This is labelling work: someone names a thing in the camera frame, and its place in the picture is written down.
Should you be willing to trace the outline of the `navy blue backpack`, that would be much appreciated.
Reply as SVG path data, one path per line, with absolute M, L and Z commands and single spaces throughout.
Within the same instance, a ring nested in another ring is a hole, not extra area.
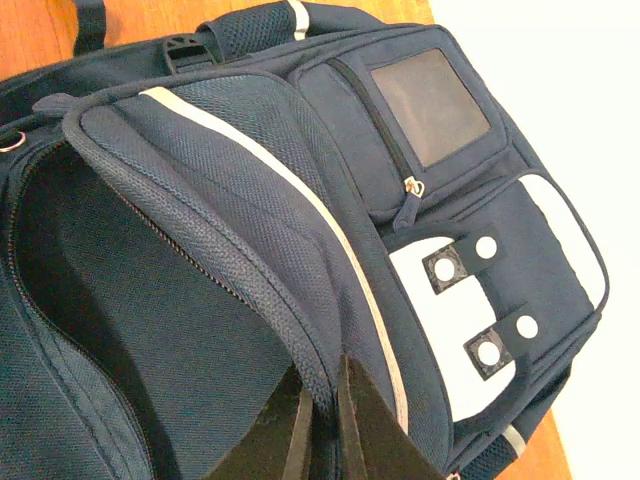
M 287 372 L 344 479 L 341 357 L 441 479 L 524 451 L 602 255 L 455 38 L 280 1 L 1 84 L 1 475 L 209 479 Z

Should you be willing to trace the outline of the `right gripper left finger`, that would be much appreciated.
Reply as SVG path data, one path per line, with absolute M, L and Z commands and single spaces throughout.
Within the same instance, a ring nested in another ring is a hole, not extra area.
M 209 479 L 307 479 L 313 400 L 299 374 L 287 372 L 256 420 Z

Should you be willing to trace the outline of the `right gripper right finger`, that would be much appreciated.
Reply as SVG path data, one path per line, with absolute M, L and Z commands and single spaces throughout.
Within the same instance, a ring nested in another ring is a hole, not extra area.
M 441 479 L 397 423 L 364 367 L 341 357 L 338 385 L 344 479 Z

